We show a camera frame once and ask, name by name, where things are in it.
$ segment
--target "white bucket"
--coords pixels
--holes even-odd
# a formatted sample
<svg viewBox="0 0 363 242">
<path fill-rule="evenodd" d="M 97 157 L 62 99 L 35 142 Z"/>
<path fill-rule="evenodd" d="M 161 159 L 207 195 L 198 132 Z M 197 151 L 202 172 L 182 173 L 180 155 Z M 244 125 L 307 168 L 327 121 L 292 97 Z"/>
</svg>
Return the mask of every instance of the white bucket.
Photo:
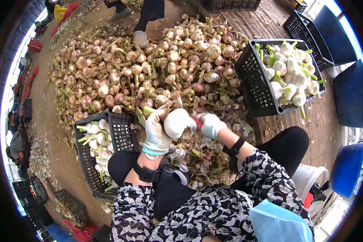
<svg viewBox="0 0 363 242">
<path fill-rule="evenodd" d="M 302 201 L 305 200 L 312 185 L 317 182 L 323 186 L 329 179 L 329 171 L 325 167 L 313 167 L 300 164 L 292 176 L 296 185 L 297 195 Z"/>
</svg>

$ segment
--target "crate of peeled garlic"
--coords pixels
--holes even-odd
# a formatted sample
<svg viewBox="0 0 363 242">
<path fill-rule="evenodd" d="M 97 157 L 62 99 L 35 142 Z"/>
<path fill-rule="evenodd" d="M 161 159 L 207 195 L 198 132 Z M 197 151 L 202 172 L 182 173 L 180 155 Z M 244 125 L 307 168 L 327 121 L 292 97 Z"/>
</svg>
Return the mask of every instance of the crate of peeled garlic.
<svg viewBox="0 0 363 242">
<path fill-rule="evenodd" d="M 325 80 L 302 40 L 250 40 L 235 64 L 253 117 L 283 115 L 325 92 Z"/>
<path fill-rule="evenodd" d="M 95 198 L 114 202 L 117 186 L 107 165 L 116 152 L 139 152 L 133 119 L 127 114 L 102 112 L 89 115 L 74 124 L 79 161 L 87 184 Z"/>
</svg>

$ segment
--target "light blue glove cuff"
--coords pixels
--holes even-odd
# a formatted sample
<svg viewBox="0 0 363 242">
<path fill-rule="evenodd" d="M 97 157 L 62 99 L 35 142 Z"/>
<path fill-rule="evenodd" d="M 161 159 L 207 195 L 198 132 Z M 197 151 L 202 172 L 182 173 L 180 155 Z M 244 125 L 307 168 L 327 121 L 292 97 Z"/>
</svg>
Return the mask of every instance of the light blue glove cuff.
<svg viewBox="0 0 363 242">
<path fill-rule="evenodd" d="M 146 154 L 159 156 L 168 153 L 169 149 L 160 149 L 154 143 L 145 141 L 142 145 L 142 151 Z"/>
</svg>

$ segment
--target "knee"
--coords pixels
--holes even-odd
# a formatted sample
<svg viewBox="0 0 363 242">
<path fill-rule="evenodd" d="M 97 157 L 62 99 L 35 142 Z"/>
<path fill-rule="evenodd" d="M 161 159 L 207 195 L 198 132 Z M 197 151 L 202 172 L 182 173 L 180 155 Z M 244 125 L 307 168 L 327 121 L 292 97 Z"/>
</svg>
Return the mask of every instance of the knee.
<svg viewBox="0 0 363 242">
<path fill-rule="evenodd" d="M 288 128 L 287 130 L 291 134 L 290 136 L 293 143 L 301 144 L 301 146 L 306 147 L 308 149 L 309 136 L 304 129 L 298 126 L 293 126 Z"/>
</svg>

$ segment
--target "yellow bag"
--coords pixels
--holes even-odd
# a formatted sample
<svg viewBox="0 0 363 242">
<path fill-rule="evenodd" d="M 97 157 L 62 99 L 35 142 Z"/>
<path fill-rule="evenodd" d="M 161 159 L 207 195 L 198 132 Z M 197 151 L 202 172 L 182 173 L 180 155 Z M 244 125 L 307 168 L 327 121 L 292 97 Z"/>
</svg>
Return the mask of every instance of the yellow bag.
<svg viewBox="0 0 363 242">
<path fill-rule="evenodd" d="M 54 7 L 54 19 L 55 19 L 55 23 L 59 24 L 63 18 L 65 17 L 65 12 L 67 11 L 67 8 L 65 7 L 61 7 L 58 4 L 55 5 Z"/>
</svg>

